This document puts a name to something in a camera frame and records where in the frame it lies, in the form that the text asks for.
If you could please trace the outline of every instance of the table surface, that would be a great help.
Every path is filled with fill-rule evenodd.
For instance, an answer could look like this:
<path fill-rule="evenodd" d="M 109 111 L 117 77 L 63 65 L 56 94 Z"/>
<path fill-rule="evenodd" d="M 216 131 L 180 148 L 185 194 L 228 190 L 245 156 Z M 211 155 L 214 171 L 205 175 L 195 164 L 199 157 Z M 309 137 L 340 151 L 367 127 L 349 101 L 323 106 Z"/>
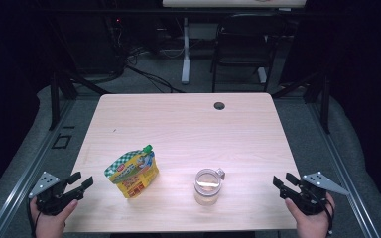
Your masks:
<path fill-rule="evenodd" d="M 163 0 L 164 7 L 304 8 L 306 0 Z"/>
<path fill-rule="evenodd" d="M 225 105 L 214 108 L 215 102 Z M 104 170 L 151 144 L 160 173 L 126 199 Z M 218 202 L 201 206 L 193 182 L 201 169 L 226 175 Z M 101 97 L 74 172 L 94 185 L 65 232 L 196 232 L 295 229 L 273 176 L 298 175 L 274 102 L 267 93 L 109 94 Z"/>

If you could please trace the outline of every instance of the desk leg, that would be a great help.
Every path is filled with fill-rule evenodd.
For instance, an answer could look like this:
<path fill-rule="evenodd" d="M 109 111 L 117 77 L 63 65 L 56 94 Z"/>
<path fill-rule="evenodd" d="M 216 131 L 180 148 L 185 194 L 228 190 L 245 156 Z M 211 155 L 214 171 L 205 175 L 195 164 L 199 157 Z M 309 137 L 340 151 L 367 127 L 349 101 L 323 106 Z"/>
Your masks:
<path fill-rule="evenodd" d="M 182 84 L 190 83 L 190 70 L 191 70 L 191 58 L 190 58 L 190 36 L 188 18 L 184 20 L 184 67 L 182 68 Z"/>
<path fill-rule="evenodd" d="M 267 73 L 265 72 L 265 67 L 258 67 L 258 77 L 260 83 L 265 83 L 267 81 Z"/>

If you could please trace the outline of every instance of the small black circle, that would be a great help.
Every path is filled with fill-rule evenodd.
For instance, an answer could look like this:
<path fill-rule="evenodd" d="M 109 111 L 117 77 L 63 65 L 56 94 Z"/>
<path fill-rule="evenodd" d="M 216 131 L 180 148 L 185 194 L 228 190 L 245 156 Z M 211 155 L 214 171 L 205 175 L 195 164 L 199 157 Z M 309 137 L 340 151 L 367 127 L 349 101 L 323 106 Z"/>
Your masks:
<path fill-rule="evenodd" d="M 217 110 L 222 110 L 222 109 L 225 108 L 225 105 L 222 102 L 215 102 L 214 103 L 214 108 L 217 109 Z"/>

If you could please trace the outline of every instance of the metal bracket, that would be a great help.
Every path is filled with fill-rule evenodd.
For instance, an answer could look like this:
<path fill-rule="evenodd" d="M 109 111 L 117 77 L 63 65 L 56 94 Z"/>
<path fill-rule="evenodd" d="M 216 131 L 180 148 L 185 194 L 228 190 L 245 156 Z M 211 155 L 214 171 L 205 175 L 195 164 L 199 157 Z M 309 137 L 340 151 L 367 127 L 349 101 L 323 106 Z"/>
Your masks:
<path fill-rule="evenodd" d="M 346 189 L 324 176 L 321 172 L 303 176 L 303 180 L 325 190 L 334 191 L 343 195 L 349 195 L 349 192 Z"/>
<path fill-rule="evenodd" d="M 42 193 L 43 191 L 60 181 L 61 180 L 59 178 L 56 178 L 47 172 L 43 172 L 36 185 L 33 187 L 33 190 L 30 192 L 29 198 L 33 198 L 39 195 L 40 193 Z"/>

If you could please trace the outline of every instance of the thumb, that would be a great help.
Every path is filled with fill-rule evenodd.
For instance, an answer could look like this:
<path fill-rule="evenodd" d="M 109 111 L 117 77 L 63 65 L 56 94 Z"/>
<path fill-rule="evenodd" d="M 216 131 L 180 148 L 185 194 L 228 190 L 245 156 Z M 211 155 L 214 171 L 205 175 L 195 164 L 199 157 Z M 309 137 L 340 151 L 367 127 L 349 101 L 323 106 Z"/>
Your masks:
<path fill-rule="evenodd" d="M 297 222 L 305 217 L 305 215 L 299 210 L 299 208 L 293 203 L 291 199 L 286 198 L 285 202 L 287 209 L 289 209 L 290 213 L 292 213 Z"/>
<path fill-rule="evenodd" d="M 67 218 L 75 211 L 77 206 L 78 200 L 75 199 L 70 204 L 68 204 L 67 207 L 65 207 L 64 210 L 61 211 L 61 213 L 57 215 L 57 218 L 60 221 L 65 222 Z"/>

